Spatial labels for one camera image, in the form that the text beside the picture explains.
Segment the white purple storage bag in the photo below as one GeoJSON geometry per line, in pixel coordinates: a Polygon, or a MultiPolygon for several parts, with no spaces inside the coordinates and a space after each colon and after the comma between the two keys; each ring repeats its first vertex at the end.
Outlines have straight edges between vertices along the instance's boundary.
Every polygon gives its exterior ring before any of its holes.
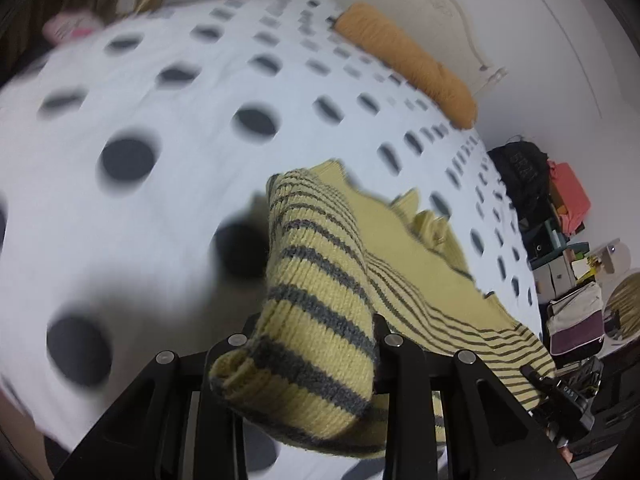
{"type": "Polygon", "coordinates": [[[602,289],[596,282],[549,304],[549,353],[557,368],[590,359],[602,349],[603,309],[602,289]]]}

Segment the white ornate headboard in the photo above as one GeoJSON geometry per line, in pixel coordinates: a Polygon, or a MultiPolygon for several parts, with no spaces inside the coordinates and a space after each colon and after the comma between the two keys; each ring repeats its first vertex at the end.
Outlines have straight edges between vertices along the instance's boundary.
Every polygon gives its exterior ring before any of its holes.
{"type": "Polygon", "coordinates": [[[369,3],[401,27],[423,50],[452,70],[475,99],[486,96],[508,74],[491,61],[460,0],[335,0],[343,8],[369,3]]]}

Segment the black bag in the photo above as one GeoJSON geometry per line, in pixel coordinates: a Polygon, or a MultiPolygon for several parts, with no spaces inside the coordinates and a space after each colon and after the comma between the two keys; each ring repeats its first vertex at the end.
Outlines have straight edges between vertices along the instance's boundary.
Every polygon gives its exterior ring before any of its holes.
{"type": "Polygon", "coordinates": [[[536,144],[515,141],[493,148],[488,156],[506,187],[518,218],[529,217],[549,193],[549,157],[536,144]]]}

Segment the white black-dotted bed cover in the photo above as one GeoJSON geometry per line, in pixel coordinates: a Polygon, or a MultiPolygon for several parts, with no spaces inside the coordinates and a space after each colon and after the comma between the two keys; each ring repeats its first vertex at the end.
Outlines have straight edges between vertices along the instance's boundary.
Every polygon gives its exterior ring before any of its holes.
{"type": "Polygon", "coordinates": [[[58,47],[1,90],[2,427],[58,468],[165,349],[238,330],[265,290],[268,180],[336,159],[354,185],[448,220],[480,294],[390,322],[483,359],[525,406],[549,368],[516,214],[482,138],[331,27],[333,0],[213,0],[58,47]]]}

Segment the pink plush toy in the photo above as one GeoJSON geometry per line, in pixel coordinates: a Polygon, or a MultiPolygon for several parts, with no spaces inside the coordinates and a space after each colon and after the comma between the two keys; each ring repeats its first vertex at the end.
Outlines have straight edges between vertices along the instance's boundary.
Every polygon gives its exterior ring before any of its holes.
{"type": "Polygon", "coordinates": [[[62,11],[42,26],[42,34],[50,44],[66,44],[66,42],[87,37],[104,29],[104,23],[90,11],[62,11]]]}

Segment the yellow grey striped knit sweater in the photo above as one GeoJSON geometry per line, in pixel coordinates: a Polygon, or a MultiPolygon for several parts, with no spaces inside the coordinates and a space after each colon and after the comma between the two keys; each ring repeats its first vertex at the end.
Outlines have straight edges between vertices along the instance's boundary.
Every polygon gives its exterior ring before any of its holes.
{"type": "Polygon", "coordinates": [[[329,160],[267,184],[267,293],[247,344],[208,378],[235,411],[276,439],[360,458],[384,452],[388,399],[374,388],[374,317],[424,350],[475,352],[524,408],[552,376],[538,337],[480,292],[445,218],[409,191],[392,202],[352,186],[329,160]]]}

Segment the orange fuzzy bolster pillow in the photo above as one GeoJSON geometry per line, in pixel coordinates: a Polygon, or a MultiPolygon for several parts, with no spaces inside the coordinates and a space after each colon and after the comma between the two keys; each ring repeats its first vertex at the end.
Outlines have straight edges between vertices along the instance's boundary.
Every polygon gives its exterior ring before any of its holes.
{"type": "Polygon", "coordinates": [[[333,28],[425,93],[457,129],[475,126],[477,104],[466,84],[374,6],[352,4],[333,28]]]}

